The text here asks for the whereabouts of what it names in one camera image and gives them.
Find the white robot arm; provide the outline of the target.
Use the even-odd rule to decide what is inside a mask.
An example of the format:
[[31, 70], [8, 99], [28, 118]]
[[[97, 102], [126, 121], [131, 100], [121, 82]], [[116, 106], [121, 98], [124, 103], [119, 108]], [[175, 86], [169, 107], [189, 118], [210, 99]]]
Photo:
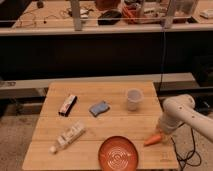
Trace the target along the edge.
[[166, 98], [162, 107], [163, 114], [158, 119], [157, 127], [164, 134], [174, 132], [182, 121], [213, 143], [213, 119], [195, 110], [195, 100], [191, 95]]

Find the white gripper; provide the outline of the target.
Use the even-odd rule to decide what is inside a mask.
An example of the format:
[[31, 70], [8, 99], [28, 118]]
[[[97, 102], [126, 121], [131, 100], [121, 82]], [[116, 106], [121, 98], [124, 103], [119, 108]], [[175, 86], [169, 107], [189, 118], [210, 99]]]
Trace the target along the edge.
[[177, 129], [179, 121], [167, 114], [162, 114], [156, 126], [157, 132], [162, 136], [162, 142], [167, 143], [171, 134]]

